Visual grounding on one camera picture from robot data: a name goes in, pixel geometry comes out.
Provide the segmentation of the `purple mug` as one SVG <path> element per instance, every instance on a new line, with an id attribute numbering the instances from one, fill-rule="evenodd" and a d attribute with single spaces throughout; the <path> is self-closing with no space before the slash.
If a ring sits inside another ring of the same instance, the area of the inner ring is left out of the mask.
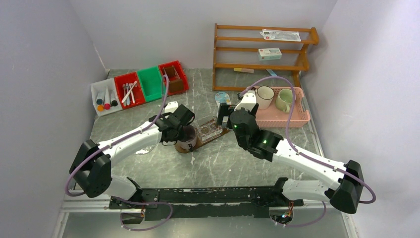
<path id="1" fill-rule="evenodd" d="M 192 125 L 183 127 L 184 137 L 175 144 L 175 149 L 180 153 L 189 153 L 197 144 L 196 129 Z"/>

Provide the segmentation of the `white toothbrush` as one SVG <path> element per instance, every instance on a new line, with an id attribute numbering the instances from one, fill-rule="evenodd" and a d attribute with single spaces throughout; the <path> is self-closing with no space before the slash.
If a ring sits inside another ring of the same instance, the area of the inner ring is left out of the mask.
<path id="1" fill-rule="evenodd" d="M 122 104 L 125 106 L 130 105 L 131 99 L 134 99 L 133 89 L 137 86 L 137 82 L 126 83 L 124 86 L 124 97 L 121 100 Z"/>

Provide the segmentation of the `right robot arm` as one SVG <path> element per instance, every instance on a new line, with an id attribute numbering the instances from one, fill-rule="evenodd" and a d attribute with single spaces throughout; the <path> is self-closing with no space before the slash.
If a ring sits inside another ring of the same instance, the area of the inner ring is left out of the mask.
<path id="1" fill-rule="evenodd" d="M 260 129 L 255 109 L 235 110 L 235 107 L 221 103 L 217 124 L 233 130 L 239 147 L 258 159 L 281 162 L 314 178 L 303 182 L 281 179 L 281 187 L 272 192 L 275 204 L 283 206 L 288 201 L 300 199 L 327 201 L 341 212 L 356 213 L 364 182 L 358 162 L 329 160 L 290 144 L 281 135 Z"/>

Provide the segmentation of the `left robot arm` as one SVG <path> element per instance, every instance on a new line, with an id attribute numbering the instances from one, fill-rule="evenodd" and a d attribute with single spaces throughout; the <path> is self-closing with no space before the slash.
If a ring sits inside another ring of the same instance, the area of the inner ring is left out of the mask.
<path id="1" fill-rule="evenodd" d="M 175 111 L 149 118 L 141 126 L 116 138 L 95 143 L 89 139 L 82 143 L 69 170 L 70 176 L 82 189 L 82 195 L 120 197 L 129 208 L 142 201 L 140 187 L 128 177 L 111 173 L 117 163 L 148 146 L 162 142 L 176 142 L 186 137 L 183 128 L 195 119 L 195 114 L 179 105 Z"/>

